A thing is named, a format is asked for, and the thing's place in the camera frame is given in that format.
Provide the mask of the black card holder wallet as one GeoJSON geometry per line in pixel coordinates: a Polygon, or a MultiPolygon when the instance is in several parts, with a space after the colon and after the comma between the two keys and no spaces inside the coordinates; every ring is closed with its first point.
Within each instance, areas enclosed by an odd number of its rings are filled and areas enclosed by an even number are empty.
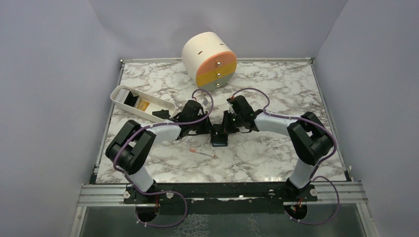
{"type": "Polygon", "coordinates": [[[228,134],[225,130],[224,125],[218,123],[212,125],[210,133],[210,142],[213,147],[228,146],[228,134]]]}

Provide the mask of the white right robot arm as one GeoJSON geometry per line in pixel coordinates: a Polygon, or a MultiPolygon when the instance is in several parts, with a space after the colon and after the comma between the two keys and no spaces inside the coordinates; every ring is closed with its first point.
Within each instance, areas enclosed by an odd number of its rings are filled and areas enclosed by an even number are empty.
{"type": "Polygon", "coordinates": [[[253,132],[273,132],[288,136],[298,156],[285,187],[286,197],[297,201],[305,194],[319,160],[334,146],[334,141],[312,112],[300,117],[274,115],[253,110],[242,95],[227,99],[232,111],[225,111],[221,132],[236,133],[240,127],[253,132]]]}

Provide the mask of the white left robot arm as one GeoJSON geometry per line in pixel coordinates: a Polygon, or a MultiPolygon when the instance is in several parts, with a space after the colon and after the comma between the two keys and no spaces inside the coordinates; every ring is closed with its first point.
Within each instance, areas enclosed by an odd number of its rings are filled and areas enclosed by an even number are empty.
{"type": "Polygon", "coordinates": [[[159,143],[175,141],[189,135],[190,131],[206,128],[211,110],[205,111],[195,100],[189,100],[175,117],[160,123],[142,126],[128,120],[105,151],[114,169],[124,174],[137,187],[137,197],[145,203],[155,198],[152,187],[155,180],[145,167],[151,148],[159,143]]]}

